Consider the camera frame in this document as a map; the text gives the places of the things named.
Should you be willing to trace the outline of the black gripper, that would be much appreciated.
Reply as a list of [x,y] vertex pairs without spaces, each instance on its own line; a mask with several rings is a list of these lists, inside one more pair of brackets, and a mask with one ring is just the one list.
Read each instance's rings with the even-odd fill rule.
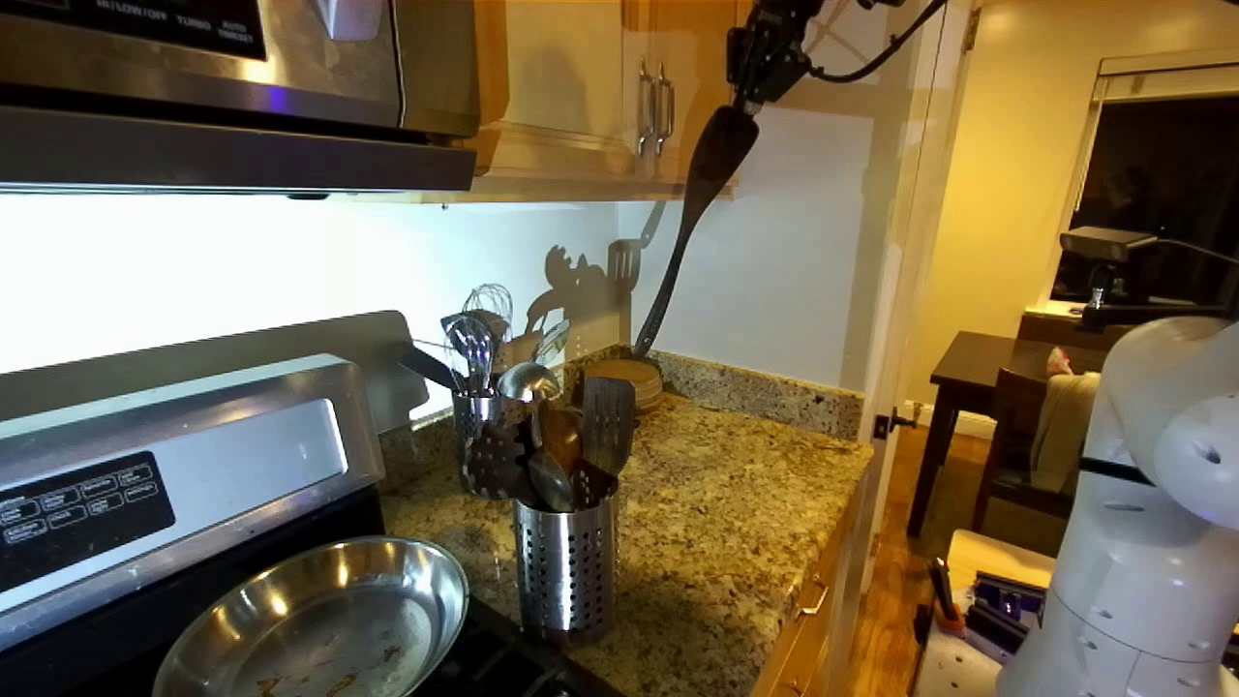
[[755,0],[728,32],[728,85],[743,107],[770,103],[808,75],[807,28],[826,0]]

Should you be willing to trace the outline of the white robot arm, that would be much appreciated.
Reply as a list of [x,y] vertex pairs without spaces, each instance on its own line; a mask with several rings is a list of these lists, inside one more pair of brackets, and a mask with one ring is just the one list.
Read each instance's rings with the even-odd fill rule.
[[1239,327],[1171,314],[1105,355],[1041,625],[995,697],[1227,697]]

